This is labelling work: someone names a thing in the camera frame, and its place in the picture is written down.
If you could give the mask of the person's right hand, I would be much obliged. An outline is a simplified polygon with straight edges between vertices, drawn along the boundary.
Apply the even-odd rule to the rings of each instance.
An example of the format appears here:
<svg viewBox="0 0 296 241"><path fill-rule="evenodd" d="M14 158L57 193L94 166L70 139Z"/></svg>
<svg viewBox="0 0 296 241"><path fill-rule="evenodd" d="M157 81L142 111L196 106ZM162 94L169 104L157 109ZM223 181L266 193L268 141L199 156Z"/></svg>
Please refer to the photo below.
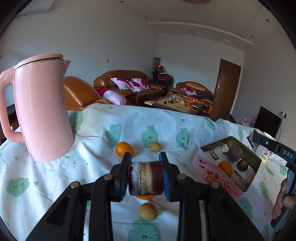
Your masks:
<svg viewBox="0 0 296 241"><path fill-rule="evenodd" d="M282 181L282 183L281 183L280 191L279 191L279 193L277 195L275 205L274 205L273 210L271 212L271 215L272 215L273 219L276 219L277 217L280 216L281 210L282 210L283 207L286 207L286 208L289 208L289 209L294 209L295 208L295 201L296 201L295 196L284 195L286 187L287 187L287 180L284 179Z"/></svg>

